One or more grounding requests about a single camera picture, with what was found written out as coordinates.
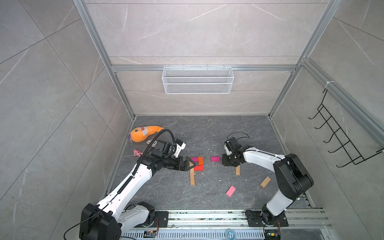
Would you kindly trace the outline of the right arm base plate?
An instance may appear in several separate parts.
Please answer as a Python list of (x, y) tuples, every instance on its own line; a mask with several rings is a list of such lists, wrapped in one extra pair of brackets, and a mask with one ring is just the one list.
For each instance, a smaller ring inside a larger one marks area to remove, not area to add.
[(249, 227), (288, 227), (289, 223), (285, 211), (277, 216), (271, 214), (268, 210), (264, 211), (245, 211)]

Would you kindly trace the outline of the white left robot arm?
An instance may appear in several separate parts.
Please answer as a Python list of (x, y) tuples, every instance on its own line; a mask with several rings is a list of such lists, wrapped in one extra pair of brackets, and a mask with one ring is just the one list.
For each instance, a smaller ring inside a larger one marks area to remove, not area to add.
[(81, 240), (119, 240), (122, 232), (155, 222), (155, 208), (145, 202), (126, 210), (131, 199), (162, 168), (189, 172), (196, 166), (190, 157), (180, 156), (186, 146), (183, 141), (174, 136), (171, 142), (158, 139), (164, 133), (171, 133), (171, 130), (162, 129), (155, 135), (156, 147), (145, 149), (131, 172), (112, 192), (96, 205), (88, 204), (83, 208), (77, 224)]

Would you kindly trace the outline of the red block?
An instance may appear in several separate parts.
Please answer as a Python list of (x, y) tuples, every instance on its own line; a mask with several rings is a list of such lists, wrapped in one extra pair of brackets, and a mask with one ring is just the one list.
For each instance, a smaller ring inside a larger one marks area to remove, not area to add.
[(196, 166), (194, 167), (194, 171), (203, 171), (204, 170), (204, 166)]

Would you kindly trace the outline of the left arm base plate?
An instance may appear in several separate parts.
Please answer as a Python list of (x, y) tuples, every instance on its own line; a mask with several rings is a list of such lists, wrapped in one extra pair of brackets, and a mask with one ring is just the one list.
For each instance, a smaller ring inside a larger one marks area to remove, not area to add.
[(149, 213), (147, 220), (142, 224), (145, 228), (166, 228), (169, 221), (169, 212), (152, 211)]

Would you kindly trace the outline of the orange block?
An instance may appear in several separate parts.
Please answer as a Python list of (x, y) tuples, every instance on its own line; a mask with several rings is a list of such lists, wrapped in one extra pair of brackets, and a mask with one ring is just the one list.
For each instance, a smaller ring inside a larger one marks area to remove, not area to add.
[(199, 164), (199, 166), (203, 166), (204, 165), (203, 157), (198, 157), (198, 164)]

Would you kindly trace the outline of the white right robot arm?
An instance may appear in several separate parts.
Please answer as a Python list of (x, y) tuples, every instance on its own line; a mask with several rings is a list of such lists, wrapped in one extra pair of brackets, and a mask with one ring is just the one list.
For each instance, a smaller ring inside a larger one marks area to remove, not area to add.
[(249, 163), (275, 173), (279, 189), (262, 207), (260, 214), (263, 224), (267, 226), (277, 224), (284, 211), (314, 185), (310, 173), (295, 154), (284, 156), (252, 146), (242, 147), (235, 138), (225, 141), (225, 151), (222, 156), (224, 166), (237, 167), (242, 163)]

